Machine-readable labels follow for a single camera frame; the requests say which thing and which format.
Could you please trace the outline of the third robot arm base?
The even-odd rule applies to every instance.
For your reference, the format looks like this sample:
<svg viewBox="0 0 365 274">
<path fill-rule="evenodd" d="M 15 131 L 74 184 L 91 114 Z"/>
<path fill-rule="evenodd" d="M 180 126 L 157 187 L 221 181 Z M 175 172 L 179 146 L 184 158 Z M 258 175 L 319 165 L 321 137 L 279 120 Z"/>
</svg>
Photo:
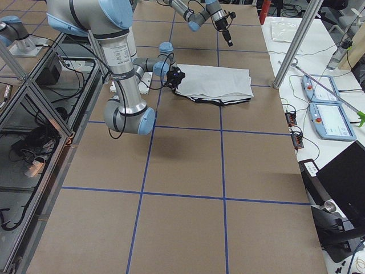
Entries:
<svg viewBox="0 0 365 274">
<path fill-rule="evenodd" d="M 1 18 L 1 42 L 10 48 L 15 57 L 36 57 L 41 49 L 48 47 L 47 38 L 32 37 L 18 16 Z"/>
</svg>

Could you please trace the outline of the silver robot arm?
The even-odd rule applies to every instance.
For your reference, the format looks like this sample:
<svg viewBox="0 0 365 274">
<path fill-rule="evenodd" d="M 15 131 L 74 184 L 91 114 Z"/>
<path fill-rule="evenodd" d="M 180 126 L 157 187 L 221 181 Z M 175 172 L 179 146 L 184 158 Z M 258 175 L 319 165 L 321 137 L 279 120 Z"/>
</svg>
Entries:
<svg viewBox="0 0 365 274">
<path fill-rule="evenodd" d="M 197 32 L 210 19 L 216 31 L 221 33 L 228 46 L 232 47 L 233 42 L 229 27 L 236 18 L 236 13 L 223 10 L 219 1 L 205 1 L 204 6 L 199 1 L 196 2 L 202 7 L 199 12 L 195 12 L 189 7 L 191 1 L 185 3 L 184 1 L 170 0 L 163 1 L 160 5 L 173 8 L 188 23 L 193 32 Z"/>
<path fill-rule="evenodd" d="M 117 97 L 104 110 L 107 126 L 116 132 L 147 135 L 153 129 L 155 111 L 141 98 L 139 82 L 147 71 L 167 77 L 166 87 L 176 88 L 185 78 L 174 66 L 173 48 L 155 59 L 133 60 L 127 43 L 133 22 L 129 1 L 47 1 L 48 23 L 66 34 L 91 33 L 102 48 L 106 68 L 116 86 Z"/>
</svg>

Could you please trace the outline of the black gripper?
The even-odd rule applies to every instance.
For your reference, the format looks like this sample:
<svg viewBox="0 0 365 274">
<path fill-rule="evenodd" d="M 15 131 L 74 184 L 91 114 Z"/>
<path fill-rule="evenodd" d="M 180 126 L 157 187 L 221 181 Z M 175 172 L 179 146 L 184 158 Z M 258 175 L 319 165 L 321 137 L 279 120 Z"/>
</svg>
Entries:
<svg viewBox="0 0 365 274">
<path fill-rule="evenodd" d="M 176 89 L 178 88 L 179 84 L 181 83 L 181 79 L 179 78 L 171 78 L 168 79 L 168 87 L 175 92 Z"/>
<path fill-rule="evenodd" d="M 232 47 L 233 42 L 232 39 L 230 38 L 230 33 L 228 31 L 229 24 L 227 22 L 227 18 L 226 17 L 220 18 L 219 20 L 214 22 L 214 25 L 216 27 L 216 30 L 222 33 L 224 40 L 228 43 L 228 46 Z"/>
</svg>

